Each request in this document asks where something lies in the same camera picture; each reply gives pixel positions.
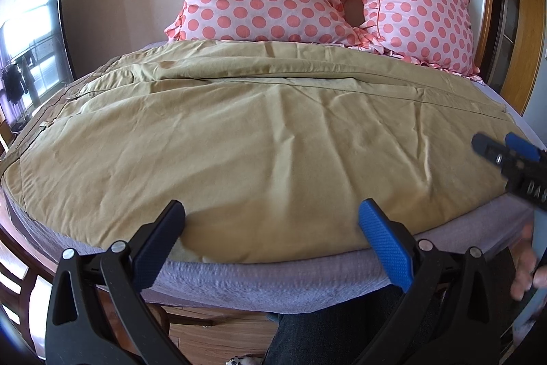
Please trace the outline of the person's right hand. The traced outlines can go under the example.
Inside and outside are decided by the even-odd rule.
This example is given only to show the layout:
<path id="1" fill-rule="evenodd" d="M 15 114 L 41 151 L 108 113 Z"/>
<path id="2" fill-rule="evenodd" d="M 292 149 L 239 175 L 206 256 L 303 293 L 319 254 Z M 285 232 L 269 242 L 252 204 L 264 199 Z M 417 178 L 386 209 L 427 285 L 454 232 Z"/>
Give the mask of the person's right hand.
<path id="1" fill-rule="evenodd" d="M 526 224 L 511 250 L 516 274 L 511 284 L 510 295 L 516 301 L 521 301 L 525 293 L 532 288 L 544 289 L 547 284 L 546 267 L 537 266 L 538 258 L 532 249 L 533 229 L 532 223 Z"/>

